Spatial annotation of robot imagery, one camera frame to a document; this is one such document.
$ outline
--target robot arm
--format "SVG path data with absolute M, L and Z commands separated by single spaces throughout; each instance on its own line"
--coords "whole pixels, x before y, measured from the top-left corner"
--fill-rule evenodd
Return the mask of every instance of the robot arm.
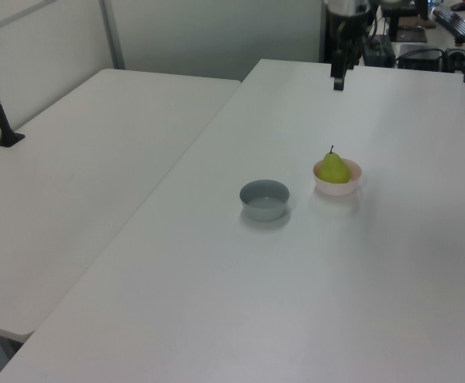
M 344 89 L 345 72 L 352 69 L 357 60 L 361 39 L 368 34 L 367 28 L 379 5 L 395 9 L 400 7 L 400 0 L 325 0 L 329 11 L 329 32 L 337 43 L 333 51 L 331 76 L 334 77 L 333 88 Z

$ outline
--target computer mouse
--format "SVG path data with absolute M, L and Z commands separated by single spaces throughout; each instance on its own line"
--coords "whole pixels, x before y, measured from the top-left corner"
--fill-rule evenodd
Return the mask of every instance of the computer mouse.
M 453 10 L 454 12 L 460 12 L 461 10 L 465 10 L 465 2 L 458 2 L 457 4 L 450 6 L 450 10 Z

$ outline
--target table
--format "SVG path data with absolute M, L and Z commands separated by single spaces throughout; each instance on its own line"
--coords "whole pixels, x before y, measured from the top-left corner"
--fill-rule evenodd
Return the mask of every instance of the table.
M 462 76 L 329 70 L 260 61 L 0 383 L 465 381 Z M 343 199 L 331 144 L 364 171 Z M 241 212 L 260 178 L 279 221 Z
M 106 69 L 0 148 L 0 335 L 39 327 L 237 88 Z
M 444 0 L 443 3 L 439 6 L 439 9 L 448 11 L 450 6 L 460 2 L 460 0 Z M 465 20 L 465 10 L 457 13 L 461 18 Z M 435 16 L 429 15 L 431 20 L 435 20 Z M 384 19 L 381 19 L 377 26 L 377 34 L 383 33 Z M 388 34 L 388 24 L 386 26 L 386 34 Z M 393 42 L 392 48 L 395 52 L 396 57 L 399 57 L 400 46 L 403 44 L 411 45 L 433 45 L 437 46 L 440 49 L 449 49 L 455 48 L 455 38 L 450 32 L 448 32 L 442 25 L 438 22 L 436 23 L 436 28 L 426 29 L 425 34 L 427 35 L 428 42 Z

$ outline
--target keyboard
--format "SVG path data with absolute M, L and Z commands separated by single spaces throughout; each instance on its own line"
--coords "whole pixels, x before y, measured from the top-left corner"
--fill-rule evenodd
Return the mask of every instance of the keyboard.
M 465 20 L 463 18 L 456 12 L 433 10 L 432 13 L 436 16 L 436 21 L 455 37 L 463 35 L 465 42 Z

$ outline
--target pink bowl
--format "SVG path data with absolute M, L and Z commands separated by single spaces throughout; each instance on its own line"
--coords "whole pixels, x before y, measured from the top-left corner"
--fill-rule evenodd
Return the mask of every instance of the pink bowl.
M 317 162 L 313 166 L 313 178 L 315 179 L 315 186 L 321 192 L 327 195 L 333 195 L 335 197 L 340 197 L 343 195 L 348 195 L 354 192 L 354 190 L 358 186 L 358 181 L 360 180 L 361 176 L 361 168 L 358 164 L 354 161 L 347 160 L 345 158 L 342 159 L 349 170 L 351 171 L 351 180 L 349 180 L 346 184 L 331 184 L 330 182 L 325 182 L 317 177 L 317 173 L 322 165 L 322 160 Z

